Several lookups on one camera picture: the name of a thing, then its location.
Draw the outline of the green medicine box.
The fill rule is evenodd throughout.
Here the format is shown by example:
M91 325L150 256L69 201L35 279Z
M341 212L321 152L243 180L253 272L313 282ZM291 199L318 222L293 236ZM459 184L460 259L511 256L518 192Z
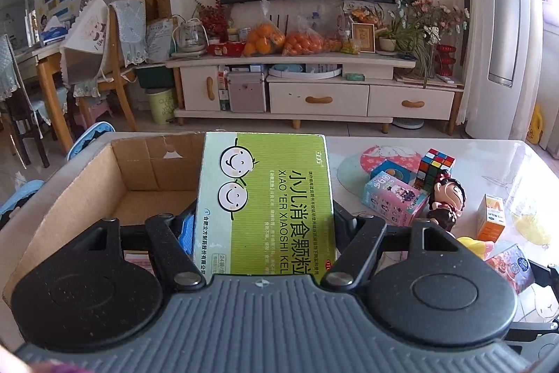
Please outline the green medicine box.
M214 131L205 136L193 262L216 274L310 274L336 259L326 139Z

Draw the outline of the yellow toy water gun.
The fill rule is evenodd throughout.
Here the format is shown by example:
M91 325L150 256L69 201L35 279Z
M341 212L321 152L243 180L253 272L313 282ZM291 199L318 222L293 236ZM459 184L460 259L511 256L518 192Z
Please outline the yellow toy water gun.
M495 248L495 242L492 241L480 241L469 237L460 237L457 241L482 260L490 258Z

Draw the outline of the pink toy box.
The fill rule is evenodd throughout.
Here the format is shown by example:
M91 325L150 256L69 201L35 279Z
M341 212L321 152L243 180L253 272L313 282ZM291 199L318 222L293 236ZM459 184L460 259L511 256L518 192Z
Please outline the pink toy box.
M395 226L410 226L423 211L428 195L384 171L364 187L362 203Z

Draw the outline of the green white cardboard carton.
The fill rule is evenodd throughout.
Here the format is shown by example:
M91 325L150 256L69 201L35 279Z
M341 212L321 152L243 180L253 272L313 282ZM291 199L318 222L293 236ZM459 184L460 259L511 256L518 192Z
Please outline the green white cardboard carton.
M197 197L205 135L105 134L63 165L1 231L1 297L103 218L138 225Z

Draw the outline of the blue small box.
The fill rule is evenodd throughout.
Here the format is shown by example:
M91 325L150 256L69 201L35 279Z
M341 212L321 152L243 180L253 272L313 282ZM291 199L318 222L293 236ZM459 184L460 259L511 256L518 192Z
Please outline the blue small box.
M416 178L416 173L414 171L408 170L406 167L403 167L391 160L384 160L380 163L380 165L375 167L370 172L370 178L373 179L380 172L384 172L409 185L411 185Z

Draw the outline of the cartoon girl doll figurine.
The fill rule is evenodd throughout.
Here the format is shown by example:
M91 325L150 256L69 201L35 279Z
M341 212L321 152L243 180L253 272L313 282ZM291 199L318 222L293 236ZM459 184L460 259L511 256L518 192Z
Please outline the cartoon girl doll figurine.
M427 219L451 232L466 206L466 193L449 172L440 173L428 199Z

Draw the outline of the rubiks cube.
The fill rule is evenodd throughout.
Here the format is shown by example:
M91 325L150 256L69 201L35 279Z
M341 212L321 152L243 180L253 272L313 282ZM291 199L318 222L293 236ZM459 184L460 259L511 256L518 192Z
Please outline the rubiks cube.
M430 193L441 177L449 177L456 158L435 149L429 149L419 163L414 186Z

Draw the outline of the green waste bin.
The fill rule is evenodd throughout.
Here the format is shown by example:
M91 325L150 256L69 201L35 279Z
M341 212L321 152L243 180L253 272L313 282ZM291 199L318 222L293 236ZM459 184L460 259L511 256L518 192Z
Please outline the green waste bin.
M173 89L147 89L146 94L156 124L165 125L174 118L176 102Z

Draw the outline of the orange white medicine box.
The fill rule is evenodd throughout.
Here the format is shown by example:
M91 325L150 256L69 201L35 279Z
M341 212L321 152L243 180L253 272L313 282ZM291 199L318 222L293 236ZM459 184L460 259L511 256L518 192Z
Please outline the orange white medicine box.
M504 202L500 197L485 194L478 210L477 239L497 242L506 226Z

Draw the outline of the white tv cabinet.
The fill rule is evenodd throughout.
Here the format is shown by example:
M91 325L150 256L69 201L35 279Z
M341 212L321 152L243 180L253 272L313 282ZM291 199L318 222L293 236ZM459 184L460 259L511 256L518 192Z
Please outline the white tv cabinet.
M267 111L233 113L230 110L229 73L253 72L258 64L327 65L330 74L305 76L295 72L268 72L265 78ZM179 120L187 118L278 119L291 121L294 128L302 122L334 121L380 125L383 132L399 118L435 120L452 134L457 124L462 84L447 84L436 79L395 77L412 74L410 60L378 54L344 55L328 53L299 57L270 55L256 58L202 57L175 59L166 64L173 70L177 90Z

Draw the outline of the blue bear cartoon box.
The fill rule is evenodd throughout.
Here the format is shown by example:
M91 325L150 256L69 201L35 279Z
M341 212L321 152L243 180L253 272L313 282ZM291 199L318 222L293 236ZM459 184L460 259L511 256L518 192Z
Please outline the blue bear cartoon box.
M517 294L523 293L532 284L535 276L530 261L517 244L486 260L486 263L501 275Z

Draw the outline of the pink storage case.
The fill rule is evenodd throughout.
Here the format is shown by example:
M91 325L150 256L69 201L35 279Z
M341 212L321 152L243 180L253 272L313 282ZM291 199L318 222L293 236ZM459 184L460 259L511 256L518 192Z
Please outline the pink storage case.
M265 113L267 98L263 72L232 72L227 76L230 110L233 113Z

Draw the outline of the red candle holder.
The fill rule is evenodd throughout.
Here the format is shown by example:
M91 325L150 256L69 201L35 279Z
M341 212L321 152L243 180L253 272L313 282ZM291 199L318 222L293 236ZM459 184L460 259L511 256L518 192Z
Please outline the red candle holder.
M445 77L453 75L456 51L457 47L450 44L440 43L436 46L435 70L438 75Z

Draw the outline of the glass kettle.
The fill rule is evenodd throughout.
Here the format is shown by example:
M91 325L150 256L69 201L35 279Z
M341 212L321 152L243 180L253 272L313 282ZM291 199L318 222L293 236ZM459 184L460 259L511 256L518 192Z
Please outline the glass kettle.
M197 58L205 54L209 37L199 18L182 21L173 30L174 58Z

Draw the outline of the bag of small tangerines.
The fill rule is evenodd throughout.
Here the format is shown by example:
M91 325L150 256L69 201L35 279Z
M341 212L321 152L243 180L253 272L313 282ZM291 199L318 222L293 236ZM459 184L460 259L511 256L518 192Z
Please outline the bag of small tangerines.
M324 38L312 29L311 23L298 16L297 27L289 32L282 47L283 56L314 55L324 51Z

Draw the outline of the wooden chair with covers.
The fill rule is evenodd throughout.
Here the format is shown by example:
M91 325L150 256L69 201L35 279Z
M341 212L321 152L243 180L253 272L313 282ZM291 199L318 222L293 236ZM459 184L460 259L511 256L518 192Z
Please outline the wooden chair with covers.
M74 138L57 96L54 76L68 88L69 109L102 91L115 90L128 127L137 128L124 86L147 60L144 0L90 0L63 41L32 52L50 124L65 151Z

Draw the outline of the potted flower plant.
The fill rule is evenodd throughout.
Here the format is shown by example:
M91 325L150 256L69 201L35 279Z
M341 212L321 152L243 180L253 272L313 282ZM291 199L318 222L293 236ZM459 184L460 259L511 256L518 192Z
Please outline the potted flower plant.
M379 49L413 60L424 80L452 78L453 75L445 77L436 73L436 46L440 43L456 46L459 36L469 27L469 10L434 0L393 0L393 3L394 8L387 12L389 18L376 33Z

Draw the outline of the bag of large oranges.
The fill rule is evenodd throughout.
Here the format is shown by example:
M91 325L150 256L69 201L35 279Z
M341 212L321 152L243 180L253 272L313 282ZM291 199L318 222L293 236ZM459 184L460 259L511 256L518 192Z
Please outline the bag of large oranges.
M260 1L261 20L251 28L247 35L244 57L268 56L281 54L285 44L285 34L280 30L278 17L270 13L271 3L268 0Z

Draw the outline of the white standing air conditioner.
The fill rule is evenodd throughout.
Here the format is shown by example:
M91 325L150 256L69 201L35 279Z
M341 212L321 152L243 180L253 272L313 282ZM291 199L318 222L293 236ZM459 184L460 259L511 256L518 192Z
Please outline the white standing air conditioner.
M471 0L459 121L475 139L526 138L539 87L544 0Z

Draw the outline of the wooden picture frame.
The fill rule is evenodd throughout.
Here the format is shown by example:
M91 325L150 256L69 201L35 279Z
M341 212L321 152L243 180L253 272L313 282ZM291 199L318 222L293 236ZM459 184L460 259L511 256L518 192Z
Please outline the wooden picture frame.
M353 23L351 25L351 37L357 42L360 52L375 53L375 25L369 23Z

